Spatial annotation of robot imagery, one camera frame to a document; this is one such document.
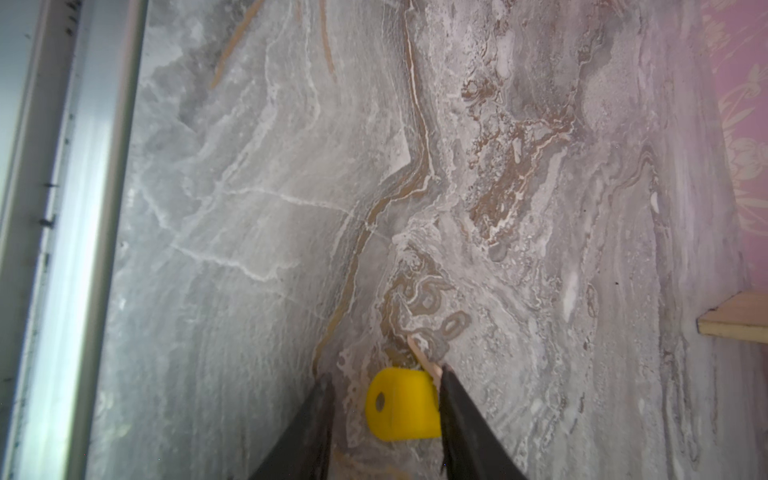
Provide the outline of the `key with yellow tag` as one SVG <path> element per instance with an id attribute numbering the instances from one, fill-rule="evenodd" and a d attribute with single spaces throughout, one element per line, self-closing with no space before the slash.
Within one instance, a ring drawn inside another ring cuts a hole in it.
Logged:
<path id="1" fill-rule="evenodd" d="M 439 438 L 442 368 L 431 362 L 409 335 L 407 343 L 421 370 L 385 368 L 372 380 L 365 417 L 371 433 L 385 442 Z"/>

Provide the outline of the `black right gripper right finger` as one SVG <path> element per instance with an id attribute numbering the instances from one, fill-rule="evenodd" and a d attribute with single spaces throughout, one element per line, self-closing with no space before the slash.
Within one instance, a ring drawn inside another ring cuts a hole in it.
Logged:
<path id="1" fill-rule="evenodd" d="M 439 415 L 448 479 L 526 479 L 448 365 L 442 366 Z"/>

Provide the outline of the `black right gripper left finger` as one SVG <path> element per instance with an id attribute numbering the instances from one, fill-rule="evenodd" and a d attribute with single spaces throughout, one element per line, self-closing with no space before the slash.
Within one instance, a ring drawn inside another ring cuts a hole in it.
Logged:
<path id="1" fill-rule="evenodd" d="M 321 375 L 285 432 L 250 479 L 326 479 L 330 466 L 335 389 Z"/>

